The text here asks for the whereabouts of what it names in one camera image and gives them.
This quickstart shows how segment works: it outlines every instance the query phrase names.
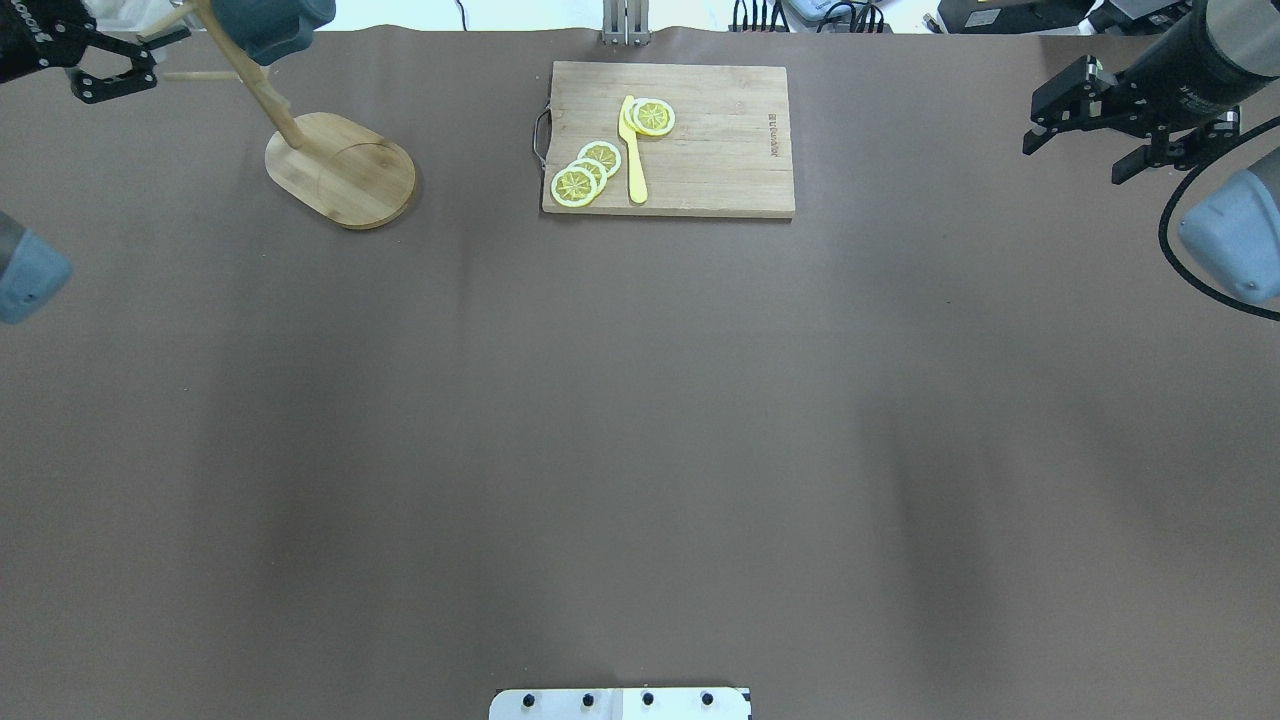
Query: wooden rod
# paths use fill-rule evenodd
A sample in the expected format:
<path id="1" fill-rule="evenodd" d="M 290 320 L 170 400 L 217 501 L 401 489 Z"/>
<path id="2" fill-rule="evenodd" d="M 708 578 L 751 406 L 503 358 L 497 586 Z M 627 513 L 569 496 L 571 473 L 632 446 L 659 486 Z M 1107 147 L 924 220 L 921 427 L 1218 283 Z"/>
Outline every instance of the wooden rod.
<path id="1" fill-rule="evenodd" d="M 223 51 L 223 56 L 230 63 L 232 69 L 241 77 L 241 82 L 244 87 L 253 95 L 257 104 L 262 106 L 262 111 L 266 117 L 271 119 L 275 128 L 280 131 L 284 141 L 289 143 L 289 147 L 297 150 L 307 142 L 307 136 L 302 133 L 302 128 L 289 114 L 289 101 L 284 99 L 279 92 L 271 87 L 271 83 L 262 74 L 262 68 L 250 59 L 236 41 L 227 35 L 223 26 L 218 22 L 214 15 L 214 10 L 210 5 L 210 0 L 187 0 L 187 5 L 196 5 L 196 15 L 200 17 L 200 22 L 205 24 L 205 29 L 209 32 L 209 37 L 214 38 L 214 44 L 218 49 Z"/>
<path id="2" fill-rule="evenodd" d="M 172 82 L 182 81 L 207 81 L 207 79 L 234 79 L 239 82 L 239 74 L 232 70 L 197 70 L 191 73 L 160 73 L 161 79 Z"/>
<path id="3" fill-rule="evenodd" d="M 196 12 L 196 5 L 192 4 L 192 3 L 186 3 L 183 5 L 178 5 L 173 10 L 169 10 L 168 13 L 165 13 L 165 15 L 163 18 L 160 18 L 159 20 L 151 23 L 151 26 L 147 27 L 146 29 L 143 29 L 142 32 L 140 32 L 138 36 L 141 36 L 143 40 L 146 40 L 146 38 L 151 37 L 152 35 L 160 35 L 161 32 L 164 32 L 164 31 L 169 29 L 170 27 L 178 24 L 178 20 L 180 20 L 182 18 L 186 18 L 187 15 L 189 15 L 189 14 L 192 14 L 195 12 Z"/>

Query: cutting board handle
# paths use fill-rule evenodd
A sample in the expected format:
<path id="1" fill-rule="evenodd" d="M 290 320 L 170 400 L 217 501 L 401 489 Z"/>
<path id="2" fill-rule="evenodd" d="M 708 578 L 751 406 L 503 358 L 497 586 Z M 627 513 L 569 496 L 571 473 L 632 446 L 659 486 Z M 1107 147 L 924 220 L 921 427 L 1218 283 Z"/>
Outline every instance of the cutting board handle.
<path id="1" fill-rule="evenodd" d="M 547 129 L 552 128 L 552 101 L 547 101 L 547 106 L 543 108 L 541 113 L 538 113 L 538 118 L 534 119 L 534 158 L 538 158 L 538 165 L 547 173 L 547 154 L 550 151 L 552 133 L 547 133 L 547 150 L 541 149 L 540 132 L 543 127 L 543 118 L 547 118 Z"/>

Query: wooden base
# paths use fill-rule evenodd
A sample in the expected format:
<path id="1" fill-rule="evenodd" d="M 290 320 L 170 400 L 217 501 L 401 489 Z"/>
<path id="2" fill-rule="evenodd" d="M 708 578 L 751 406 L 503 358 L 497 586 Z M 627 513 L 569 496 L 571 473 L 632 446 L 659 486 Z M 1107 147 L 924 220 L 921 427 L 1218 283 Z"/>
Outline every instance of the wooden base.
<path id="1" fill-rule="evenodd" d="M 348 229 L 396 219 L 417 188 L 403 147 L 332 113 L 297 118 L 306 142 L 289 147 L 278 132 L 266 143 L 266 173 L 316 213 Z"/>

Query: metal clamp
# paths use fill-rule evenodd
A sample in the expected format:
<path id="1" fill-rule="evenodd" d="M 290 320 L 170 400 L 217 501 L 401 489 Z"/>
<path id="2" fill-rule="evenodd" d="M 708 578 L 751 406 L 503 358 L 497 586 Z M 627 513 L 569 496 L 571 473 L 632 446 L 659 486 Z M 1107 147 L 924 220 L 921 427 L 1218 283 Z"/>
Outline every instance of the metal clamp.
<path id="1" fill-rule="evenodd" d="M 604 0 L 605 45 L 649 45 L 649 0 Z"/>

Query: yellow knife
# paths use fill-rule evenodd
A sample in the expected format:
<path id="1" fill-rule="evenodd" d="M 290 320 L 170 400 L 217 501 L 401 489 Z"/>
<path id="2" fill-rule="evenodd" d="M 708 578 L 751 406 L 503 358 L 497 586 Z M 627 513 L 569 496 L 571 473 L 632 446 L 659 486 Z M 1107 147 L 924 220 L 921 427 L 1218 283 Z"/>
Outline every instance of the yellow knife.
<path id="1" fill-rule="evenodd" d="M 618 137 L 627 143 L 627 188 L 631 191 L 631 201 L 644 205 L 649 200 L 649 186 L 644 182 L 644 168 L 640 167 L 640 145 L 636 142 L 636 131 L 627 124 L 627 113 L 636 99 L 627 95 L 622 100 L 622 109 L 618 110 Z"/>

